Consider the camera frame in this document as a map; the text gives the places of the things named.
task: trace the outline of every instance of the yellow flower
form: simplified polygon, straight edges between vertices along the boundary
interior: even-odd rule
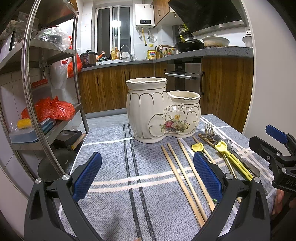
[[[175,119],[176,119],[176,120],[179,120],[180,117],[181,117],[181,115],[175,115]]]

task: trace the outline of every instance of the oven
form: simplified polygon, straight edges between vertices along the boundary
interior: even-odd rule
[[[168,64],[165,73],[168,80],[167,91],[185,90],[203,95],[201,92],[202,75],[201,64]]]

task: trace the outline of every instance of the screw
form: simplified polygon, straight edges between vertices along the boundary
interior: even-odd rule
[[[233,179],[233,175],[230,174],[230,173],[226,173],[225,176],[226,176],[226,178],[229,179],[229,180]]]
[[[63,180],[68,180],[70,178],[70,175],[69,174],[65,174],[62,176],[62,179]]]
[[[36,183],[36,184],[39,184],[41,181],[42,181],[41,178],[37,178],[37,179],[35,180],[35,183]]]
[[[254,181],[257,182],[257,183],[260,183],[260,178],[254,177]]]

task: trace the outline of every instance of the yellow sponge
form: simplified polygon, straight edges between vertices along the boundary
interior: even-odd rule
[[[31,120],[29,118],[21,119],[17,122],[17,128],[23,129],[32,126]]]

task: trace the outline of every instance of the white bowl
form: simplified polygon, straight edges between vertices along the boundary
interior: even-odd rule
[[[206,36],[202,38],[205,48],[206,47],[225,47],[229,45],[229,40],[227,38],[219,37],[214,34],[213,36]]]
[[[244,42],[246,47],[253,47],[252,36],[245,36],[242,38],[242,41]]]

